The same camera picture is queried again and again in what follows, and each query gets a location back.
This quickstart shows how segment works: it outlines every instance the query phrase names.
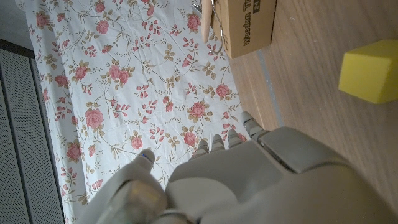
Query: yellow cube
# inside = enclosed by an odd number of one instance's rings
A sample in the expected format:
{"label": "yellow cube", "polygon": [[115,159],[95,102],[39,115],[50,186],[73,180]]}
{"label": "yellow cube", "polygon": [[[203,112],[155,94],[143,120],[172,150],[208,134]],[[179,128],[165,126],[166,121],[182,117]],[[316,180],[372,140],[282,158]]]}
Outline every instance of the yellow cube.
{"label": "yellow cube", "polygon": [[398,40],[345,53],[338,88],[371,103],[398,99]]}

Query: wooden surface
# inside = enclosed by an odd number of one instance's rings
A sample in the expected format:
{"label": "wooden surface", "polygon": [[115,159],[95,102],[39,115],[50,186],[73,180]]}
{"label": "wooden surface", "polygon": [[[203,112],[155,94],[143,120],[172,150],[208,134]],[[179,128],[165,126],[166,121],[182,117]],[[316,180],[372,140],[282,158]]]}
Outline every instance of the wooden surface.
{"label": "wooden surface", "polygon": [[[396,0],[278,0],[272,43],[262,54],[279,107],[266,99],[264,72],[252,65],[260,58],[231,64],[244,110],[259,111],[267,129],[280,113],[285,126],[331,146],[398,213],[398,101],[374,105],[338,90],[343,54],[380,39],[398,39]],[[245,102],[259,92],[262,101]]]}
{"label": "wooden surface", "polygon": [[265,85],[261,62],[256,52],[229,60],[242,107],[264,128],[278,128],[272,99]]}

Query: pink rose print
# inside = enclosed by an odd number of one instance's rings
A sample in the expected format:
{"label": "pink rose print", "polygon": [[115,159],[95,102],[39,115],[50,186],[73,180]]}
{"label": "pink rose print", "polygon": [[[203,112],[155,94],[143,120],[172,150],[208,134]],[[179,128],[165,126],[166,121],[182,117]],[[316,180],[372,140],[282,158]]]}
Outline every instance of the pink rose print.
{"label": "pink rose print", "polygon": [[63,21],[64,18],[65,18],[65,13],[59,13],[59,14],[57,15],[57,20],[58,20],[58,22]]}
{"label": "pink rose print", "polygon": [[104,121],[104,116],[101,113],[100,109],[88,109],[85,113],[86,116],[86,124],[91,128],[98,128],[101,123]]}
{"label": "pink rose print", "polygon": [[119,74],[120,74],[119,66],[111,65],[111,68],[109,69],[109,74],[111,74],[111,78],[113,80],[119,78]]}
{"label": "pink rose print", "polygon": [[109,23],[107,21],[99,21],[97,25],[97,31],[100,34],[106,34],[109,28]]}
{"label": "pink rose print", "polygon": [[173,110],[173,101],[170,101],[166,105],[166,112],[170,112]]}
{"label": "pink rose print", "polygon": [[77,126],[77,124],[79,123],[79,120],[77,120],[77,118],[75,116],[72,116],[71,120],[72,120],[72,124],[75,126]]}
{"label": "pink rose print", "polygon": [[190,64],[191,64],[191,62],[188,59],[185,59],[184,62],[182,63],[182,67],[186,67]]}
{"label": "pink rose print", "polygon": [[98,13],[101,13],[105,10],[105,5],[104,3],[98,3],[97,6],[95,6],[95,11]]}
{"label": "pink rose print", "polygon": [[49,24],[49,16],[46,16],[43,11],[36,13],[36,24],[39,29]]}
{"label": "pink rose print", "polygon": [[202,117],[205,114],[205,105],[201,103],[194,103],[191,107],[190,114],[196,116],[197,118]]}
{"label": "pink rose print", "polygon": [[197,32],[198,26],[200,25],[201,25],[200,18],[195,14],[191,14],[187,22],[188,28],[191,29],[191,31]]}
{"label": "pink rose print", "polygon": [[184,141],[189,146],[194,146],[197,141],[197,137],[192,132],[185,133]]}
{"label": "pink rose print", "polygon": [[75,70],[75,78],[78,80],[83,79],[87,74],[87,68],[86,67],[77,67]]}
{"label": "pink rose print", "polygon": [[93,157],[94,153],[95,153],[95,146],[93,146],[93,145],[89,146],[89,148],[88,148],[88,155],[89,155],[90,157]]}
{"label": "pink rose print", "polygon": [[43,100],[45,102],[49,100],[49,91],[46,88],[43,90]]}
{"label": "pink rose print", "polygon": [[75,141],[74,143],[71,143],[71,142],[69,143],[67,156],[71,160],[79,159],[79,157],[81,156],[81,149],[80,149],[80,144],[78,141]]}
{"label": "pink rose print", "polygon": [[166,104],[167,102],[169,102],[169,96],[166,96],[165,98],[163,98],[163,104]]}
{"label": "pink rose print", "polygon": [[129,79],[129,73],[126,70],[121,70],[119,74],[119,79],[121,83],[126,84],[127,80]]}
{"label": "pink rose print", "polygon": [[148,11],[147,11],[147,16],[153,15],[154,11],[155,11],[155,7],[152,4],[150,4]]}
{"label": "pink rose print", "polygon": [[66,77],[65,75],[59,75],[59,76],[55,77],[54,79],[58,83],[58,87],[66,86],[69,84],[68,77]]}
{"label": "pink rose print", "polygon": [[220,96],[220,97],[225,97],[228,94],[229,88],[227,85],[224,84],[220,84],[218,85],[217,89],[216,89],[216,93]]}
{"label": "pink rose print", "polygon": [[112,49],[112,46],[110,46],[109,44],[105,45],[104,48],[102,49],[102,53],[110,52],[111,49]]}
{"label": "pink rose print", "polygon": [[62,42],[63,47],[67,47],[69,44],[69,39],[67,39],[66,41]]}
{"label": "pink rose print", "polygon": [[142,118],[142,123],[143,124],[146,124],[147,123],[147,120],[149,120],[149,119],[147,119],[145,116]]}
{"label": "pink rose print", "polygon": [[242,142],[245,142],[247,140],[246,136],[241,133],[238,134],[238,137],[242,140]]}
{"label": "pink rose print", "polygon": [[141,147],[142,147],[141,138],[139,138],[139,137],[134,137],[134,138],[131,140],[131,146],[132,146],[133,149],[139,149],[139,148],[141,148]]}
{"label": "pink rose print", "polygon": [[101,187],[101,185],[102,185],[102,182],[104,182],[103,179],[97,180],[97,181],[92,185],[93,189],[94,189],[94,190],[100,189],[100,187]]}

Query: gray robotic hand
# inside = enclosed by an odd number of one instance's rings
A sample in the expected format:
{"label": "gray robotic hand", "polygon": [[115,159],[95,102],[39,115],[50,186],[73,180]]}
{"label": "gray robotic hand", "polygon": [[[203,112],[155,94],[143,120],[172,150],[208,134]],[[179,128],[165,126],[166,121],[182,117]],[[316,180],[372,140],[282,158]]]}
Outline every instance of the gray robotic hand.
{"label": "gray robotic hand", "polygon": [[292,128],[263,130],[248,113],[251,140],[219,135],[201,141],[166,190],[151,176],[143,150],[118,171],[78,223],[398,223],[347,160]]}

